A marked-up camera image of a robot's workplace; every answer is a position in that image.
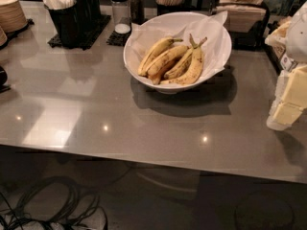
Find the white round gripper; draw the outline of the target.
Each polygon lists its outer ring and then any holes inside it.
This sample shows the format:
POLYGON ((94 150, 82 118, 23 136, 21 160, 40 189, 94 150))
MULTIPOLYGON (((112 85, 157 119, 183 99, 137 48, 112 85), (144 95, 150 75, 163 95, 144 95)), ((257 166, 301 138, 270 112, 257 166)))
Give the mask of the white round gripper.
MULTIPOLYGON (((286 34, 287 55, 297 63, 307 62, 307 2, 293 15, 286 34)), ((291 73, 282 70, 274 92, 275 99, 267 119, 267 127, 282 131, 290 127, 307 108, 307 66, 291 73)))

